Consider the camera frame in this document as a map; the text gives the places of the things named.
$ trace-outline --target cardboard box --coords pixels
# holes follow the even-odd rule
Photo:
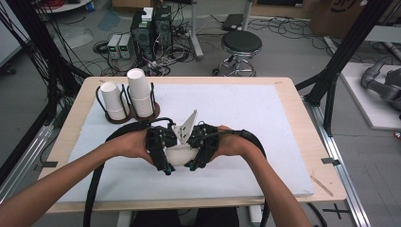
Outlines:
[[[322,1],[310,20],[309,27],[316,36],[342,39],[363,11],[364,1]]]

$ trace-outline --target paper cup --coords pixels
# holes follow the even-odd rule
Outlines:
[[[133,98],[132,104],[139,117],[148,117],[153,114],[153,108],[150,96],[144,99]]]
[[[107,113],[110,118],[113,120],[122,120],[126,118],[126,115],[123,110],[123,104],[120,100],[120,89],[113,82],[104,82],[100,85],[100,91],[103,95],[104,105]],[[126,109],[127,114],[130,112],[128,108],[127,100],[122,97],[124,108]]]
[[[144,70],[134,68],[127,73],[132,99],[145,99],[150,95],[150,87]]]

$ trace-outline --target human arm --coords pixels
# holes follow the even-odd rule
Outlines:
[[[0,204],[1,225],[31,226],[63,194],[113,157],[143,158],[151,163],[145,147],[145,136],[146,131],[119,136],[9,198]]]
[[[220,127],[220,129],[229,130],[226,127]],[[247,162],[269,204],[276,226],[311,226],[300,203],[275,173],[257,146],[238,135],[221,135],[218,150],[212,160],[219,155],[239,155]]]

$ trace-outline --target computer tower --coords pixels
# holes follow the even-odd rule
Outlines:
[[[156,39],[159,46],[164,50],[173,45],[171,20],[171,6],[161,6],[155,10]]]
[[[157,45],[155,44],[154,22],[142,21],[142,10],[135,12],[131,24],[131,36],[133,37],[136,56],[139,60],[144,57],[148,61],[154,60]]]

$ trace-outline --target electronic equipment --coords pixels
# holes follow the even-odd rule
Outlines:
[[[383,67],[385,60],[376,62],[369,67],[362,75],[360,85],[363,88],[372,90],[387,101],[391,107],[397,111],[401,111],[401,68],[387,73],[384,83],[376,81],[380,75],[380,69]]]
[[[131,36],[134,41],[134,49],[139,60],[154,60],[153,47],[155,45],[155,29],[152,21],[142,20],[142,10],[135,12],[131,24]]]
[[[133,53],[133,42],[131,35],[130,34],[122,35],[118,47],[120,48],[121,58],[130,59]]]
[[[154,14],[156,25],[157,42],[164,50],[173,45],[172,26],[171,26],[171,6],[161,6],[156,9]]]
[[[144,8],[142,12],[142,21],[151,21],[153,18],[153,8]]]
[[[113,35],[107,44],[107,48],[109,49],[109,57],[111,59],[119,59],[120,48],[118,48],[118,44],[120,43],[121,35]]]
[[[241,26],[242,18],[244,14],[230,14],[224,21],[221,29],[226,31],[236,30],[237,27]]]

